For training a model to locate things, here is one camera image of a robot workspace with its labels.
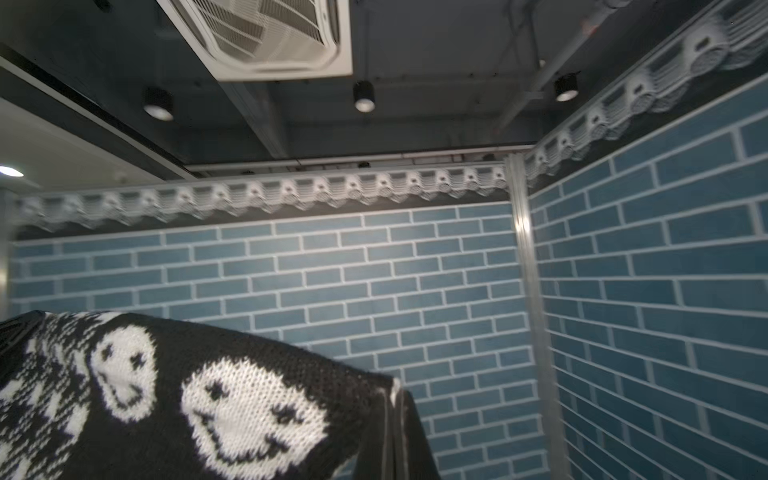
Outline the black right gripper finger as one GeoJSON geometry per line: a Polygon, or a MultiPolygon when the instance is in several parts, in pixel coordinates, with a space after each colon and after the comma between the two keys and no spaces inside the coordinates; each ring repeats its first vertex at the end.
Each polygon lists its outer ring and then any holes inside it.
{"type": "Polygon", "coordinates": [[[358,450],[354,480],[440,480],[417,406],[407,390],[379,389],[358,450]]]}

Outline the black white smiley scarf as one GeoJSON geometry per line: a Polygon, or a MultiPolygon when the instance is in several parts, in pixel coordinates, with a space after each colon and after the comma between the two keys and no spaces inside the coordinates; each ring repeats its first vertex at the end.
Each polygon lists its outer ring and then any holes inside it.
{"type": "Polygon", "coordinates": [[[1,325],[1,475],[329,479],[396,386],[234,330],[31,311],[1,325]]]}

